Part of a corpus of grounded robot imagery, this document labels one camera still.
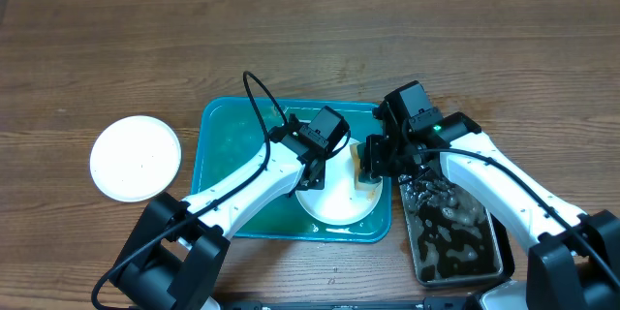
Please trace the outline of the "green yellow sponge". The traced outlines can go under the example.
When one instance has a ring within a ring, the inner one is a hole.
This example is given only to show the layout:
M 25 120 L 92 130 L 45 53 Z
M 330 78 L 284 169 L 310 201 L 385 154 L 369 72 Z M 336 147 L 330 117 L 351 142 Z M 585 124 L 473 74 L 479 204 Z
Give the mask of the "green yellow sponge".
M 350 146 L 354 165 L 354 184 L 358 191 L 372 191 L 382 182 L 381 177 L 373 177 L 365 167 L 365 147 L 365 142 L 357 142 Z

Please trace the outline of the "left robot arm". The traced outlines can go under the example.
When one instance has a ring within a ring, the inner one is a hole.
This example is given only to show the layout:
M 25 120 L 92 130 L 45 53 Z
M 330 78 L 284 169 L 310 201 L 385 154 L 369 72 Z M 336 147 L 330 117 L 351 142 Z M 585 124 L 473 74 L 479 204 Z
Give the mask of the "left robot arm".
M 211 296 L 231 239 L 267 204 L 322 189 L 326 161 L 348 130 L 273 128 L 261 149 L 220 182 L 181 201 L 167 193 L 139 217 L 107 280 L 139 309 L 216 309 Z

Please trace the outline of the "white plate bottom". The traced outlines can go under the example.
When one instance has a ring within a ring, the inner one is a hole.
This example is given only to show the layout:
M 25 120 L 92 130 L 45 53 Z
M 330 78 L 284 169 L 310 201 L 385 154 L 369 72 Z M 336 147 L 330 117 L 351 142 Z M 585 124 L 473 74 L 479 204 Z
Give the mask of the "white plate bottom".
M 146 115 L 119 119 L 95 140 L 91 177 L 107 197 L 141 202 L 164 192 L 180 169 L 178 136 L 165 122 Z

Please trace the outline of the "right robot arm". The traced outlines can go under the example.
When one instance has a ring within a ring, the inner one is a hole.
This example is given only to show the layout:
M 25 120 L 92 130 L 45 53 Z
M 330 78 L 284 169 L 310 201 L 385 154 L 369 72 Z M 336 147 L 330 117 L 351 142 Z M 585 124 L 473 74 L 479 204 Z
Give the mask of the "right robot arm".
M 618 217 L 607 210 L 589 215 L 551 194 L 462 112 L 383 120 L 385 133 L 356 147 L 359 182 L 429 167 L 478 200 L 528 256 L 526 281 L 507 281 L 476 296 L 476 307 L 618 308 Z

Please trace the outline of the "white plate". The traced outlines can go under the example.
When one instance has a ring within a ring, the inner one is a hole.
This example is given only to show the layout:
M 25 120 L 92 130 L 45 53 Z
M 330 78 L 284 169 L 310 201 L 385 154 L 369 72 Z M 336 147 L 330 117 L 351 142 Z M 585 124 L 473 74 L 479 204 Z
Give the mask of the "white plate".
M 146 115 L 119 119 L 95 140 L 91 177 L 107 197 L 141 202 L 164 192 L 180 169 L 178 136 L 165 122 Z
M 323 189 L 296 191 L 301 207 L 320 222 L 345 226 L 356 223 L 376 207 L 383 192 L 383 179 L 365 183 L 359 180 L 360 141 L 349 143 L 334 158 L 326 161 Z

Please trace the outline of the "teal plastic tray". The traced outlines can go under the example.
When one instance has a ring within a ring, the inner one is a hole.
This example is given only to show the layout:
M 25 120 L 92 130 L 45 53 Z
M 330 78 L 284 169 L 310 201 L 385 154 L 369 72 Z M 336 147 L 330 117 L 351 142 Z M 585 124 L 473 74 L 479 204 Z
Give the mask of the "teal plastic tray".
M 293 113 L 304 122 L 311 121 L 322 107 L 329 106 L 345 117 L 352 139 L 364 141 L 367 136 L 382 132 L 380 122 L 372 116 L 375 107 L 372 103 L 299 99 L 280 99 L 278 103 L 287 115 Z M 237 170 L 258 152 L 263 142 L 263 132 L 247 98 L 220 97 L 210 102 L 202 114 L 191 192 L 203 191 Z M 371 213 L 356 223 L 340 227 L 313 218 L 296 197 L 281 196 L 266 205 L 236 235 L 374 243 L 390 228 L 391 195 L 391 180 L 387 179 Z

